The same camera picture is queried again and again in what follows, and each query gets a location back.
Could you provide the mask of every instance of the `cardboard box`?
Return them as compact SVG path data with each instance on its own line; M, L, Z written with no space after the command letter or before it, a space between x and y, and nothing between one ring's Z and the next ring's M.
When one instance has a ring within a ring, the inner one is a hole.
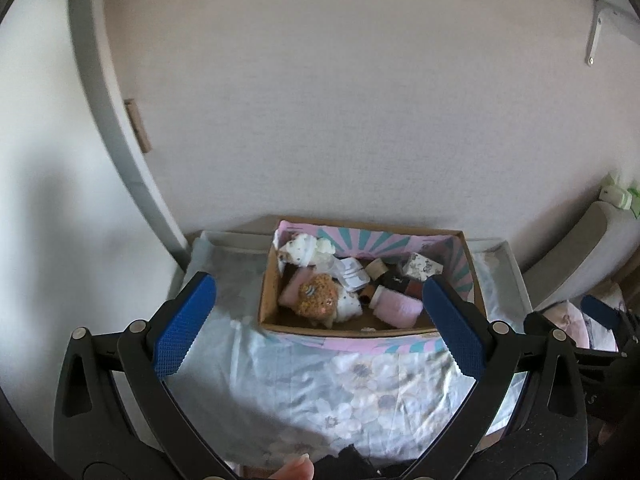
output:
M373 259L422 253L443 263L444 277L464 300L475 304L486 316L473 259L462 231L284 217L276 226L268 254L258 310L259 325L279 339L315 348L388 353L428 351L439 338L436 327L425 312L420 314L414 328L390 329L365 307L363 316L328 330L313 327L307 319L279 306L278 297L288 276L283 276L284 264L278 260L277 252L295 232L328 238L336 245L336 256L340 258ZM363 332L365 327L376 331Z

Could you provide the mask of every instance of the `screw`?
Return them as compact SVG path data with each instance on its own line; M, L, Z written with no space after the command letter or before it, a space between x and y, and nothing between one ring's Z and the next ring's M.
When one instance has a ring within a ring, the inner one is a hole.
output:
M86 335L86 328L84 326L79 326L71 333L71 337L73 339L82 339L85 335Z
M551 334L558 339L558 341L564 341L566 339L566 334L559 328L556 328Z
M494 324L492 324L492 327L494 328L494 332L498 333L498 334L508 334L509 333L509 325L507 325L505 322L503 321L496 321Z
M138 319L129 325L129 330L133 333L142 332L146 328L146 322Z

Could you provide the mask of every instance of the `blue gripper pad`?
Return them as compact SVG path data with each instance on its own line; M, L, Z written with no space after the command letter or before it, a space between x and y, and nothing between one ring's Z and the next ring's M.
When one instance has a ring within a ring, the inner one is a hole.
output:
M441 276L424 282L422 306L436 325L460 371L479 379L494 343L488 332L487 320L475 305L463 301Z
M157 335L150 330L158 378L178 371L215 303L216 282L210 274L198 272L175 300L165 303L152 318L152 327L154 323L161 324Z
M580 302L580 309L591 319L596 320L604 328L613 330L620 324L620 314L606 303L593 296L585 296Z

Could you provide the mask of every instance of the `floral patterned small box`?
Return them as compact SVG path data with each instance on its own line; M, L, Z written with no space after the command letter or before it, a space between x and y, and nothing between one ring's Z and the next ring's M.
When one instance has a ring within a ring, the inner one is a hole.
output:
M345 258L400 259L419 253L443 265L443 276L466 301L473 302L485 316L484 303L470 251L462 231L336 223L285 218L278 223L262 282L258 323L278 338L314 348L369 354L425 352L434 348L439 334L423 313L414 328L389 329L365 309L363 316L334 329L315 328L306 319L278 306L284 264L277 250L294 233L326 238L336 247L336 256Z

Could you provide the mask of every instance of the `human hand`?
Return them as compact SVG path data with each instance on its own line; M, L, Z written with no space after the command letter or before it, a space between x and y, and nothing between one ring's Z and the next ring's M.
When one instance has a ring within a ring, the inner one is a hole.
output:
M313 480L314 464L308 454L287 462L269 478L274 480Z

